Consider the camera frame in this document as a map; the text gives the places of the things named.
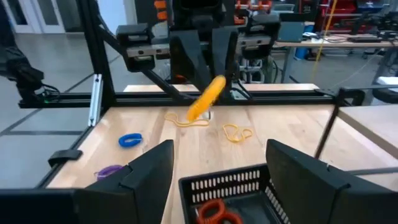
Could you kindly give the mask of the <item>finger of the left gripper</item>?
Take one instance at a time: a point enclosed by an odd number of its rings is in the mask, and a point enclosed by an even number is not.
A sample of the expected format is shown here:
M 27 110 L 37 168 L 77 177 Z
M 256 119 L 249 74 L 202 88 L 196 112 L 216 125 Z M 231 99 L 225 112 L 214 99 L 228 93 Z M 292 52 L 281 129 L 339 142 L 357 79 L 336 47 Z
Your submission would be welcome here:
M 233 73 L 236 71 L 237 42 L 238 31 L 235 28 L 220 27 L 212 30 L 212 60 L 216 90 L 223 90 L 233 79 Z
M 212 81 L 197 30 L 170 33 L 170 59 L 174 74 L 185 77 L 200 92 Z

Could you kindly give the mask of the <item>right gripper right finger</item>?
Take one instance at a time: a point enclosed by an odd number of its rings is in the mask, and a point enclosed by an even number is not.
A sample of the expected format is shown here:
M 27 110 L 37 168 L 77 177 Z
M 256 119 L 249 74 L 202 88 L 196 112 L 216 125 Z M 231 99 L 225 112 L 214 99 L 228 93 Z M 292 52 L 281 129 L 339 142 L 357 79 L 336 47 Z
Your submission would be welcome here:
M 291 223 L 356 223 L 364 218 L 355 176 L 275 139 L 266 146 L 275 191 Z

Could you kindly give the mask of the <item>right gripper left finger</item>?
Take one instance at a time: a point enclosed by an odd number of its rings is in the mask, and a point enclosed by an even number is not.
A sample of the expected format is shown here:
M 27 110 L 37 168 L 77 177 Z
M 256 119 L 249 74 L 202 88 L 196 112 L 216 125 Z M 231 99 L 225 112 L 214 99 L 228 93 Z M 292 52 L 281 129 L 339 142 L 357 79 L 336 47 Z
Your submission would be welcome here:
M 165 140 L 77 193 L 78 223 L 160 223 L 174 169 Z

